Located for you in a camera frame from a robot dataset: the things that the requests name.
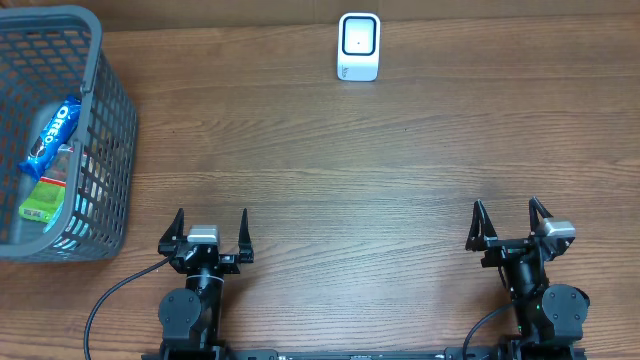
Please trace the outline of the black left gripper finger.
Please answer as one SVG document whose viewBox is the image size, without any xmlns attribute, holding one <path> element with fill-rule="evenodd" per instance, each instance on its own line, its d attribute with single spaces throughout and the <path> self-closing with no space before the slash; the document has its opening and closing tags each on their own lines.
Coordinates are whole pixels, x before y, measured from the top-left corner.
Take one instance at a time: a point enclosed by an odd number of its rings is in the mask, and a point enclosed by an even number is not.
<svg viewBox="0 0 640 360">
<path fill-rule="evenodd" d="M 241 263 L 252 263 L 254 261 L 254 250 L 249 234 L 248 210 L 243 209 L 240 228 L 239 228 L 239 260 Z"/>
<path fill-rule="evenodd" d="M 171 255 L 176 252 L 184 240 L 184 209 L 180 208 L 171 225 L 167 228 L 158 242 L 158 253 Z"/>
</svg>

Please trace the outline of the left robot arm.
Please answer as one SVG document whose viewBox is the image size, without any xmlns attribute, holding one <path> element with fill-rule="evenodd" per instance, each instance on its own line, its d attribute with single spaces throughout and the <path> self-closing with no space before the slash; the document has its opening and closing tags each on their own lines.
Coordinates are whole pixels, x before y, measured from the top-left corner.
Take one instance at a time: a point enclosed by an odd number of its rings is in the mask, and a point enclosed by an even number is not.
<svg viewBox="0 0 640 360">
<path fill-rule="evenodd" d="M 159 304 L 158 318 L 163 327 L 160 358 L 235 357 L 219 338 L 219 330 L 225 277 L 238 274 L 242 264 L 254 261 L 247 211 L 242 212 L 238 251 L 225 254 L 219 245 L 216 225 L 194 225 L 185 231 L 182 209 L 160 238 L 158 253 L 185 276 L 185 285 L 170 291 Z"/>
</svg>

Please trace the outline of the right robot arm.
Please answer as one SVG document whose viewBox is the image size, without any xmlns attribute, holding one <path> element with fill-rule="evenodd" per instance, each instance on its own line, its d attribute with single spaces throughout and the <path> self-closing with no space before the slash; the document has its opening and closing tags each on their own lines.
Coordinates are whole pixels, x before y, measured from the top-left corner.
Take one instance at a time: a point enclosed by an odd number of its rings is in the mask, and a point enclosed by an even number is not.
<svg viewBox="0 0 640 360">
<path fill-rule="evenodd" d="M 489 359 L 584 359 L 575 343 L 583 338 L 583 324 L 591 301 L 581 289 L 551 284 L 545 264 L 563 255 L 576 238 L 575 226 L 554 217 L 532 197 L 528 204 L 529 234 L 501 240 L 482 201 L 473 205 L 465 249 L 481 252 L 481 266 L 495 268 L 510 302 L 479 320 L 466 335 L 460 357 L 475 355 L 474 334 L 487 322 L 512 310 L 518 333 L 504 335 L 488 351 Z"/>
</svg>

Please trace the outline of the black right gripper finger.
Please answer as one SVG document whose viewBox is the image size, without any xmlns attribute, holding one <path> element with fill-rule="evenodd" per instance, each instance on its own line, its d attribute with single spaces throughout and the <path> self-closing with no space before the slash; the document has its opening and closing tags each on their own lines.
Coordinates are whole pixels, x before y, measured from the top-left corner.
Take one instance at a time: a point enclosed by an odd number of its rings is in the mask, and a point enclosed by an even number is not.
<svg viewBox="0 0 640 360">
<path fill-rule="evenodd" d="M 529 223 L 532 235 L 547 235 L 548 223 L 552 218 L 553 215 L 536 196 L 529 200 Z"/>
<path fill-rule="evenodd" d="M 476 200 L 473 206 L 472 221 L 465 249 L 474 252 L 486 251 L 497 240 L 498 235 L 483 202 Z"/>
</svg>

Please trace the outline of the green snack packet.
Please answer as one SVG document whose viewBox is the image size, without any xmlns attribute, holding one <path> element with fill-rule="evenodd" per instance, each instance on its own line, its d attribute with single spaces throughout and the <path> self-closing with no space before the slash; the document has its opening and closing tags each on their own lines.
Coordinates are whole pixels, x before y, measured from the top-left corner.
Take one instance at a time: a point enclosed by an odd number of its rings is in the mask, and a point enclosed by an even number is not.
<svg viewBox="0 0 640 360">
<path fill-rule="evenodd" d="M 65 192 L 64 181 L 41 177 L 20 205 L 18 214 L 26 220 L 49 223 L 63 204 Z"/>
</svg>

